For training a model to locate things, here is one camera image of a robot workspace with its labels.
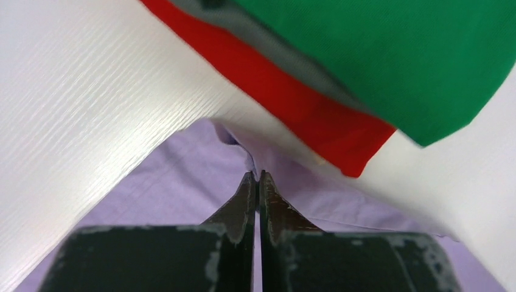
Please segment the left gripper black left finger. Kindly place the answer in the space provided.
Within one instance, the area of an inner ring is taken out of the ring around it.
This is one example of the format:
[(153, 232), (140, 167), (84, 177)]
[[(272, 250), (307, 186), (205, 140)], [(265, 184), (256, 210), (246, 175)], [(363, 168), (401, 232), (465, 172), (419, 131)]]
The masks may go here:
[(87, 226), (59, 249), (41, 291), (251, 291), (256, 181), (198, 225)]

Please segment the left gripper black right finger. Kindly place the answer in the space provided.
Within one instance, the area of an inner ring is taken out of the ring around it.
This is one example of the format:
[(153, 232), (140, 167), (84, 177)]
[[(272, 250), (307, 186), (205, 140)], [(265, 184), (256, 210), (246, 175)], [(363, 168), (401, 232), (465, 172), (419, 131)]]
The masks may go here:
[(264, 291), (460, 291), (427, 234), (325, 232), (301, 215), (268, 172), (259, 180)]

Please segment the purple t-shirt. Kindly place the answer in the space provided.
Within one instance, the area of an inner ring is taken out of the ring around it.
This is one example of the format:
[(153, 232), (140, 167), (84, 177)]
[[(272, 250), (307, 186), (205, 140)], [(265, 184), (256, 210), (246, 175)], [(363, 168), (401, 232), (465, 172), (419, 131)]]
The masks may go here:
[(279, 193), (325, 231), (425, 232), (447, 253), (463, 291), (503, 287), (461, 243), (344, 183), (316, 174), (256, 134), (201, 119), (172, 134), (89, 211), (77, 227), (198, 224), (246, 172), (271, 173)]

